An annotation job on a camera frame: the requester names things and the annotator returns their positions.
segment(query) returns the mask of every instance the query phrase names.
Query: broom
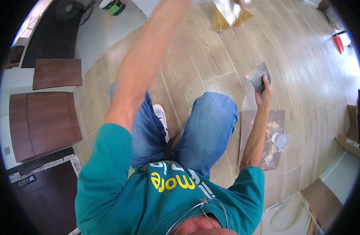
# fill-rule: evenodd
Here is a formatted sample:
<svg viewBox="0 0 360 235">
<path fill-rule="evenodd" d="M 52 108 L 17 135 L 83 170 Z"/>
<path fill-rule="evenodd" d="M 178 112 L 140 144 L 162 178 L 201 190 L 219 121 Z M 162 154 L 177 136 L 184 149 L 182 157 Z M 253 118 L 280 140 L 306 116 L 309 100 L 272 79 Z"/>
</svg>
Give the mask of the broom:
<svg viewBox="0 0 360 235">
<path fill-rule="evenodd" d="M 253 15 L 249 11 L 245 10 L 244 8 L 241 8 L 240 15 L 236 19 L 233 26 L 234 27 L 240 26 L 244 20 L 249 19 L 252 16 Z M 219 12 L 219 10 L 214 5 L 213 16 L 212 16 L 212 20 L 211 20 L 211 29 L 215 30 L 217 32 L 221 32 L 222 29 L 227 29 L 229 27 L 230 27 L 230 25 L 227 23 L 225 18 L 222 16 L 222 14 Z"/>
</svg>

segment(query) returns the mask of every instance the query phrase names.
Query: blue jeans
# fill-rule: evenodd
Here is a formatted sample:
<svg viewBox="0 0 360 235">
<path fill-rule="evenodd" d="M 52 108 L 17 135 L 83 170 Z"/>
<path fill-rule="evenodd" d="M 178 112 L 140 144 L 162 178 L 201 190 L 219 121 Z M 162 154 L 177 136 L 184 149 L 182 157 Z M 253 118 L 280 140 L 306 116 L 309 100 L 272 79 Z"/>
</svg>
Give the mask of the blue jeans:
<svg viewBox="0 0 360 235">
<path fill-rule="evenodd" d="M 206 92 L 193 103 L 184 133 L 174 149 L 174 160 L 183 168 L 209 177 L 211 167 L 227 148 L 237 120 L 236 104 L 230 97 Z M 166 134 L 162 123 L 154 114 L 149 93 L 146 93 L 136 114 L 131 135 L 132 167 L 142 167 L 163 159 Z"/>
</svg>

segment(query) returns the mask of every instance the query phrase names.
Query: hand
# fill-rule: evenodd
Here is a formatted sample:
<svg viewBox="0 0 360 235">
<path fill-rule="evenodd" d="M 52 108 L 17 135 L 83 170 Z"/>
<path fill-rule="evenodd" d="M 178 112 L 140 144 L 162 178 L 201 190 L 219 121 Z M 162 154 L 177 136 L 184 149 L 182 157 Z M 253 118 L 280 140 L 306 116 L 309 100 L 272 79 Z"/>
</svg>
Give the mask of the hand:
<svg viewBox="0 0 360 235">
<path fill-rule="evenodd" d="M 256 96 L 257 106 L 266 106 L 270 107 L 271 102 L 271 86 L 269 84 L 268 78 L 266 75 L 262 77 L 262 81 L 265 85 L 265 90 L 263 92 L 255 91 L 254 95 Z"/>
</svg>

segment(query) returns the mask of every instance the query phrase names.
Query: paint bucket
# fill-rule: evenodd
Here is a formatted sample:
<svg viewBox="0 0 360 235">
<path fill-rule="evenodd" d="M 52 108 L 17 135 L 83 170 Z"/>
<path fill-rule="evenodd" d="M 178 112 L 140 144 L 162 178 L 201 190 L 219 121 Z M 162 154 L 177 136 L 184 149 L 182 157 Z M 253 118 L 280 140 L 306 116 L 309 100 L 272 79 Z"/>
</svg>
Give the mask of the paint bucket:
<svg viewBox="0 0 360 235">
<path fill-rule="evenodd" d="M 125 4 L 120 0 L 103 0 L 99 7 L 107 11 L 109 14 L 117 16 L 125 9 Z"/>
</svg>

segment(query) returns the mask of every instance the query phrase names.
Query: wooden cabinet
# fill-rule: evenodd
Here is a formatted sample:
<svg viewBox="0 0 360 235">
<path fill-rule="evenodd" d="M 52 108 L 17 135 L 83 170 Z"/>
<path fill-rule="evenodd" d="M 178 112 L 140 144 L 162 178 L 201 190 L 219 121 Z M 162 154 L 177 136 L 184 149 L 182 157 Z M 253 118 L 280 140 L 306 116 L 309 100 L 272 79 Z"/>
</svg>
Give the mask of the wooden cabinet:
<svg viewBox="0 0 360 235">
<path fill-rule="evenodd" d="M 44 156 L 82 140 L 73 93 L 11 95 L 9 122 L 17 162 Z"/>
</svg>

